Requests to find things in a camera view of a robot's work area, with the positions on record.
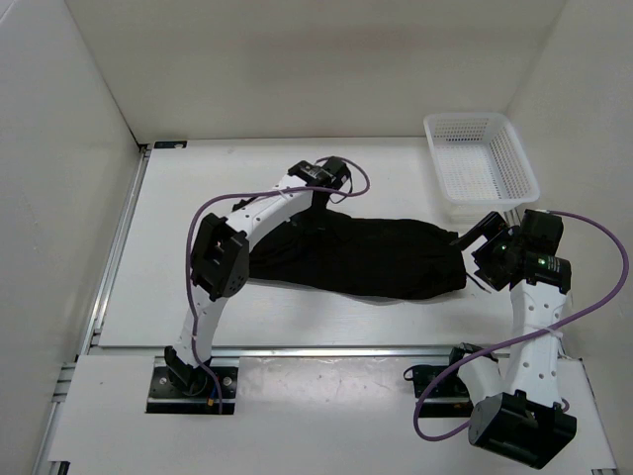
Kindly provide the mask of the black trousers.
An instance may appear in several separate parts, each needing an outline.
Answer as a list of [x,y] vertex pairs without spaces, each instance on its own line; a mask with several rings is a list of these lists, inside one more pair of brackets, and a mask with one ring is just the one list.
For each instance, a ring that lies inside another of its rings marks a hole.
[[465,288],[457,234],[411,219],[299,213],[250,252],[254,279],[359,297],[427,300]]

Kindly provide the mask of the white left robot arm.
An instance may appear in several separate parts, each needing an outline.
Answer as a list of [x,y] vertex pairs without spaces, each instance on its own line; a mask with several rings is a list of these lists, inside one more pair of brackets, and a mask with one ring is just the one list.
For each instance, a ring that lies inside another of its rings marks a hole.
[[341,157],[302,160],[269,190],[219,196],[196,211],[186,238],[188,312],[177,342],[164,350],[172,386],[188,397],[220,387],[210,367],[213,340],[228,299],[248,279],[250,252],[312,204],[349,196],[342,187],[350,179]]

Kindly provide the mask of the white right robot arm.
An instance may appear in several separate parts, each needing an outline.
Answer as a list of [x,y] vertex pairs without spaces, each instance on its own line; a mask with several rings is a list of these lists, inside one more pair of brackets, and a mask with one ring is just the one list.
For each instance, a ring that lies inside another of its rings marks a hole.
[[485,239],[472,253],[476,274],[509,291],[514,342],[506,370],[493,355],[458,361],[445,369],[445,386],[469,394],[472,445],[533,469],[544,468],[577,433],[576,418],[563,410],[561,336],[553,328],[571,290],[571,264],[556,254],[563,230],[561,218],[545,212],[528,210],[517,226],[490,212],[454,242],[466,249]]

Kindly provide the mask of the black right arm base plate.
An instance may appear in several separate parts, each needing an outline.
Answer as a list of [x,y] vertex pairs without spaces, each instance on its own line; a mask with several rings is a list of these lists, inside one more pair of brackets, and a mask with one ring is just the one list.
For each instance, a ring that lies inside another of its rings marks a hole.
[[525,412],[525,398],[503,392],[498,363],[489,358],[477,358],[441,379],[429,391],[427,388],[448,366],[419,364],[407,368],[404,377],[411,381],[415,396],[425,394],[419,418],[470,418],[483,428],[501,427],[512,417]]

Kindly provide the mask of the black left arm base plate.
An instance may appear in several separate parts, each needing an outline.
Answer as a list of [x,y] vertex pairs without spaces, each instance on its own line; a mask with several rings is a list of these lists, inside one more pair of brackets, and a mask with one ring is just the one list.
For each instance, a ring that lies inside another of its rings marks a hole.
[[221,396],[212,377],[205,371],[189,387],[177,381],[164,364],[153,368],[145,411],[162,415],[232,416],[238,386],[237,366],[213,366],[220,382]]

